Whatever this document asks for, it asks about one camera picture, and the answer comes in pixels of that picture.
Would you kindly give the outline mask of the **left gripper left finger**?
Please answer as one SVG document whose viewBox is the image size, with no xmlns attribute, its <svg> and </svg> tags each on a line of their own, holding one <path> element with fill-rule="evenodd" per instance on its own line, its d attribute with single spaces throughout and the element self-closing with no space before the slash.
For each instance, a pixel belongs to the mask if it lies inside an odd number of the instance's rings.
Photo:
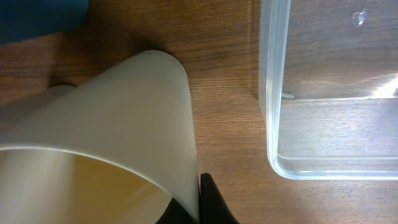
<svg viewBox="0 0 398 224">
<path fill-rule="evenodd" d="M 189 213 L 172 198 L 165 212 L 155 224 L 194 224 L 194 219 Z"/>
</svg>

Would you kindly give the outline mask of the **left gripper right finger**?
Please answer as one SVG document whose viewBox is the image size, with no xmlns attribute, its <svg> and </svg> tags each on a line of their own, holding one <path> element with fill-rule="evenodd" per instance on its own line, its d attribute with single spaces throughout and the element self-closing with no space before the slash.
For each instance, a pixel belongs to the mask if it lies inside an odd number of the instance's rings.
<svg viewBox="0 0 398 224">
<path fill-rule="evenodd" d="M 239 224 L 209 173 L 200 175 L 200 223 Z"/>
</svg>

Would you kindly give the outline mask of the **cream cup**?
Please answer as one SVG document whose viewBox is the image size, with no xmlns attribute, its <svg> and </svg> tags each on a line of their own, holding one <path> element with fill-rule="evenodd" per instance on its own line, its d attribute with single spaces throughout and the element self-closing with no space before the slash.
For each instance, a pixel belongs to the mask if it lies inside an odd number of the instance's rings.
<svg viewBox="0 0 398 224">
<path fill-rule="evenodd" d="M 74 90 L 71 85 L 57 85 L 41 93 L 23 97 L 16 101 L 1 105 L 1 128 L 10 126 L 12 123 L 30 115 L 41 109 L 45 105 L 60 98 L 63 95 Z"/>
<path fill-rule="evenodd" d="M 71 152 L 137 174 L 199 219 L 199 180 L 187 73 L 158 50 L 141 52 L 24 118 L 1 149 Z"/>
</svg>

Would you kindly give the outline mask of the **blue cup front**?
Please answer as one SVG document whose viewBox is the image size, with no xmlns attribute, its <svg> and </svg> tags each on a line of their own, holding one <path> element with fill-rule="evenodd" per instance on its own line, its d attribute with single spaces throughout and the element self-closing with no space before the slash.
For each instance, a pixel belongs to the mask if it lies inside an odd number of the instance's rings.
<svg viewBox="0 0 398 224">
<path fill-rule="evenodd" d="M 90 0 L 1 0 L 1 44 L 76 29 Z"/>
</svg>

